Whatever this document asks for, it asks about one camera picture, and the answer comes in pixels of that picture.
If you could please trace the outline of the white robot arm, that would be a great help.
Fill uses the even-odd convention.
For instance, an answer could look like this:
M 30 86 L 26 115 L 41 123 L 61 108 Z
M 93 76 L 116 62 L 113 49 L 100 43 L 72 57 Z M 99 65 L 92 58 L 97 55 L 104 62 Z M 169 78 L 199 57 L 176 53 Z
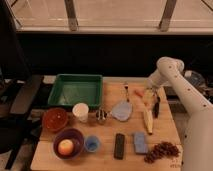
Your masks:
M 182 76 L 182 60 L 161 57 L 156 66 L 147 86 L 158 89 L 168 81 L 190 115 L 181 171 L 213 171 L 213 104 Z

